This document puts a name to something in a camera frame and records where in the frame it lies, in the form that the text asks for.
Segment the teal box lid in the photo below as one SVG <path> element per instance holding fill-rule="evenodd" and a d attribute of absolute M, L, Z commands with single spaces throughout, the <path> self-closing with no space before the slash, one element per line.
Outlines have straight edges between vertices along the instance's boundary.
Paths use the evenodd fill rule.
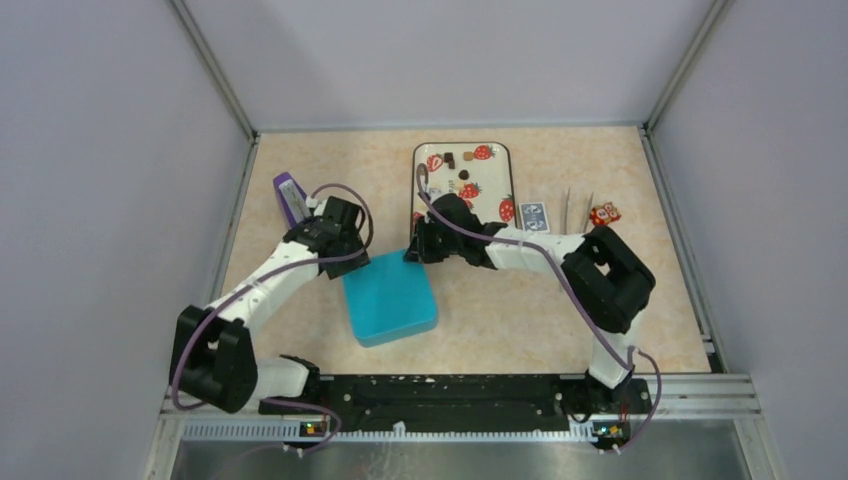
<path fill-rule="evenodd" d="M 438 318 L 431 282 L 423 265 L 404 260 L 403 249 L 376 256 L 342 277 L 352 329 L 354 320 Z"/>

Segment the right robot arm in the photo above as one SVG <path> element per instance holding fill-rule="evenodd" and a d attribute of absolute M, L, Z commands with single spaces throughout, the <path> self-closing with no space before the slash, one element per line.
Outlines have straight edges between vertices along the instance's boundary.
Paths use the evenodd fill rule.
<path fill-rule="evenodd" d="M 622 404 L 634 369 L 631 330 L 656 279 L 619 235 L 608 226 L 574 235 L 525 231 L 481 222 L 454 193 L 419 197 L 427 212 L 415 221 L 405 261 L 434 264 L 458 256 L 474 267 L 551 275 L 594 336 L 589 404 L 600 412 Z"/>

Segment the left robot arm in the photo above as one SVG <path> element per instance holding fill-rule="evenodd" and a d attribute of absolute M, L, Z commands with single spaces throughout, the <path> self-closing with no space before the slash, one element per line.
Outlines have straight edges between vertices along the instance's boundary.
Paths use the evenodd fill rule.
<path fill-rule="evenodd" d="M 169 380 L 173 405 L 211 405 L 235 413 L 254 400 L 283 398 L 297 413 L 319 404 L 313 366 L 294 356 L 260 361 L 254 340 L 301 287 L 326 275 L 335 279 L 369 262 L 362 224 L 372 224 L 364 201 L 329 196 L 292 227 L 267 260 L 234 289 L 204 307 L 178 316 Z"/>

